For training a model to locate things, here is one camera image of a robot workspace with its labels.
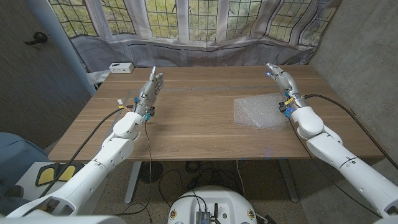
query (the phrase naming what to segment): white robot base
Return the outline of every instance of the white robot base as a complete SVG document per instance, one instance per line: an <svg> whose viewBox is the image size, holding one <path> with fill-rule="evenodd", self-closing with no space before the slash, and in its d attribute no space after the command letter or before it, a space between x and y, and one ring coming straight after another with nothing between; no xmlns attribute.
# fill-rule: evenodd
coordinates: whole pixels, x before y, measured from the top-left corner
<svg viewBox="0 0 398 224"><path fill-rule="evenodd" d="M207 185L197 187L193 192L188 191L172 204L168 224L257 223L253 206L233 190Z"/></svg>

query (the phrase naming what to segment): power strip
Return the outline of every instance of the power strip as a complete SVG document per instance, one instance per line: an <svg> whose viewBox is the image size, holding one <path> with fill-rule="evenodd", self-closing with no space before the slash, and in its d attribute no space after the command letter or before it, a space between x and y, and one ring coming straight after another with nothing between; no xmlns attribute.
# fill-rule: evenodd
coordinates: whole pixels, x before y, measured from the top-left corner
<svg viewBox="0 0 398 224"><path fill-rule="evenodd" d="M112 73L131 73L132 70L134 69L134 66L132 63L112 63L111 66L109 66L109 69L111 70Z"/></svg>

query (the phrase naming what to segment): table top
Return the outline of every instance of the table top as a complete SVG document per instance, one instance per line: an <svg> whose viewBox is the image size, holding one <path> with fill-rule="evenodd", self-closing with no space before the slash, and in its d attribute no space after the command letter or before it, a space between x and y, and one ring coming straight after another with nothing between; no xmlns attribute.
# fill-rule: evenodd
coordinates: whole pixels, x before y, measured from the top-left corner
<svg viewBox="0 0 398 224"><path fill-rule="evenodd" d="M311 66L281 68L293 76L303 95L317 93L345 105ZM127 99L125 104L133 105L150 70L135 68L129 74L110 74L49 158L60 162L69 160L94 127L117 109L117 99ZM283 131L234 124L235 99L279 92L276 82L266 77L265 66L157 68L157 72L163 72L165 85L154 105L155 116L147 122L153 161L309 158L289 124ZM307 99L307 103L342 137L345 147L352 153L358 157L382 155L341 108L320 98ZM126 112L122 110L117 118L114 115L105 121L76 161L91 160L110 127ZM128 160L149 160L144 128Z"/></svg>

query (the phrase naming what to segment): robotic arm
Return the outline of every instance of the robotic arm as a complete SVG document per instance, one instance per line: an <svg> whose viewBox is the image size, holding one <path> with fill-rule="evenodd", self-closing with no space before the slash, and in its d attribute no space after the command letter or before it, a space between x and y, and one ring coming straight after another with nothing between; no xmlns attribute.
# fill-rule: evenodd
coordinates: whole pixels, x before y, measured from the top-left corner
<svg viewBox="0 0 398 224"><path fill-rule="evenodd" d="M298 123L298 135L307 140L309 150L336 168L383 218L398 215L398 187L343 146L334 131L309 107L300 95L292 76L276 65L267 64L286 102L279 104L286 117Z"/></svg>
<svg viewBox="0 0 398 224"><path fill-rule="evenodd" d="M163 85L163 74L156 75L154 67L149 81L140 90L134 112L127 112L114 125L99 153L60 189L19 207L7 218L78 215L106 175L131 155L140 135L138 128L149 117L149 112L154 111L152 105Z"/></svg>

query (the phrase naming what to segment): gray wall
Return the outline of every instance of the gray wall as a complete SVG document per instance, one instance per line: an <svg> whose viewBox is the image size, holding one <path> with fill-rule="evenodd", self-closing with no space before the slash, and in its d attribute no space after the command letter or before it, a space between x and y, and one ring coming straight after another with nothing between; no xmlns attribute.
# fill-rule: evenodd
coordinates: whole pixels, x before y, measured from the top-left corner
<svg viewBox="0 0 398 224"><path fill-rule="evenodd" d="M397 12L395 1L344 0L309 63L372 129L395 161Z"/></svg>

